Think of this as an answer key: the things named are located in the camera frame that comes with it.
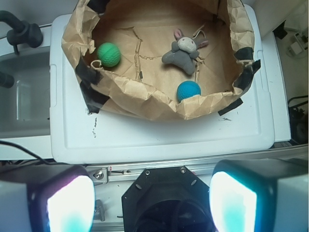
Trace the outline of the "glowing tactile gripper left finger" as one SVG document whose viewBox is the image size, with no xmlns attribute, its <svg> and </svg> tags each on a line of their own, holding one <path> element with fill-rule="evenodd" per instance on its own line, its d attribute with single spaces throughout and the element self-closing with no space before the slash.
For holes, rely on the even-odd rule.
<svg viewBox="0 0 309 232">
<path fill-rule="evenodd" d="M 88 232 L 94 210 L 94 183 L 81 165 L 0 169 L 2 232 Z"/>
</svg>

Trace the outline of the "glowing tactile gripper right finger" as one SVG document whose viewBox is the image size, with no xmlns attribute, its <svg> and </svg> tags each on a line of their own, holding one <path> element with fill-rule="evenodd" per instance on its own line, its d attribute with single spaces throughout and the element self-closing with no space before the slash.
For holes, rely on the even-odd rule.
<svg viewBox="0 0 309 232">
<path fill-rule="evenodd" d="M 307 232 L 308 161 L 221 160 L 212 173 L 209 199 L 219 232 Z"/>
</svg>

